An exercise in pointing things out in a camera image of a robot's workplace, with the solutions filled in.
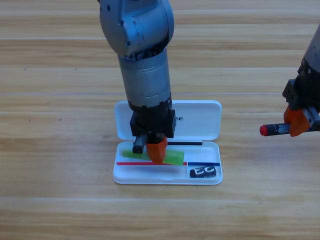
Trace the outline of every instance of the red marker cap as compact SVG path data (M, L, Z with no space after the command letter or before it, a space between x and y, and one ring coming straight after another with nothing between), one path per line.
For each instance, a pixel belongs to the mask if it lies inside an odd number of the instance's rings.
M262 125L260 127L260 134L265 137L268 136L268 129L266 125Z

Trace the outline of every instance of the blue stripe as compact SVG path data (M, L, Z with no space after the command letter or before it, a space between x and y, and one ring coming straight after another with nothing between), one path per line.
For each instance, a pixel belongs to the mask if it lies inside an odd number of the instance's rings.
M188 166L215 166L220 167L219 162L188 162Z

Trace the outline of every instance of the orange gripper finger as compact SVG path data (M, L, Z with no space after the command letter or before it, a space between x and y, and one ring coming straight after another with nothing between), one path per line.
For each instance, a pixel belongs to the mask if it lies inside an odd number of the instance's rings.
M308 119L306 119L304 113L300 111L299 114L292 120L289 133L291 137L296 137L306 132L309 128L310 123Z
M283 114L283 120L285 124L291 124L293 120L302 113L302 110L292 111L289 105L286 107L286 110Z
M166 156L167 137L159 143L146 143L146 153L154 164L162 164Z

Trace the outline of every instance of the metal cylinder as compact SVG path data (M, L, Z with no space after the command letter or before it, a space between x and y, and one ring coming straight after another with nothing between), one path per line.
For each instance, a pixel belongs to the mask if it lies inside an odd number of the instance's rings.
M135 107L158 106L171 95L167 48L160 54L133 61L118 56L128 102Z

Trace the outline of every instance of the wooden table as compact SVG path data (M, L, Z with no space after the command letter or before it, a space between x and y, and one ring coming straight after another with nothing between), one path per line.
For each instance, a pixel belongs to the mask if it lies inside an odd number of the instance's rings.
M223 106L217 186L118 185L126 99L95 0L0 0L1 240L319 240L316 132L262 137L319 0L172 0L174 99Z

